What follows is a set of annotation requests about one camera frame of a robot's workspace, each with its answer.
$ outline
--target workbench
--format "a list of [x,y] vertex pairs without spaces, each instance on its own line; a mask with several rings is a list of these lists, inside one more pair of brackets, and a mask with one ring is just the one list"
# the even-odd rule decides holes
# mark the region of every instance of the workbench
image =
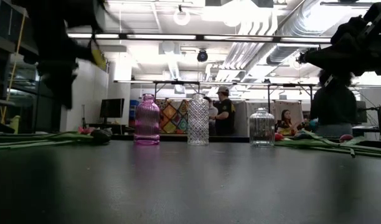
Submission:
[[0,150],[0,223],[381,224],[381,159],[234,142]]

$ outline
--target glass bottle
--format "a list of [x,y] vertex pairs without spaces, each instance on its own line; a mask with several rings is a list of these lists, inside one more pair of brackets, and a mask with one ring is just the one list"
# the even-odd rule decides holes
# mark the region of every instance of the glass bottle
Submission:
[[250,144],[273,146],[275,143],[275,117],[265,108],[258,108],[249,119]]
[[142,145],[157,145],[160,142],[160,109],[152,94],[144,94],[143,102],[135,111],[134,142]]
[[189,100],[188,144],[206,146],[209,144],[209,102],[196,93]]

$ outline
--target patchwork pattern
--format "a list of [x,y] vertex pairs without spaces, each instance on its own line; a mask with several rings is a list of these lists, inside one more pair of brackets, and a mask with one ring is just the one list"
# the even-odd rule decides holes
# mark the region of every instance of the patchwork pattern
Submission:
[[156,100],[160,108],[160,128],[163,133],[187,133],[188,107],[187,100]]

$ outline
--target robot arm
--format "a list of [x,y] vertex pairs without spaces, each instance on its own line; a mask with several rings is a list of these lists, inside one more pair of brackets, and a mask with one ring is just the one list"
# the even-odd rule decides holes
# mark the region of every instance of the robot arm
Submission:
[[364,17],[352,17],[340,25],[331,44],[325,49],[301,53],[298,62],[311,63],[333,74],[381,75],[381,2],[373,4]]

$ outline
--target black t-shirt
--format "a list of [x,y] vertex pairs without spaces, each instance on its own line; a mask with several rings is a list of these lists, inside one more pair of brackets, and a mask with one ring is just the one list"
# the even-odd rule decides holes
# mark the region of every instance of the black t-shirt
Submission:
[[319,124],[355,124],[357,101],[345,86],[322,87],[315,93],[311,103],[311,119],[318,118]]
[[215,105],[218,109],[218,114],[222,112],[228,112],[229,116],[227,119],[215,120],[215,131],[218,136],[231,135],[235,132],[234,122],[235,122],[235,106],[229,99],[223,100]]

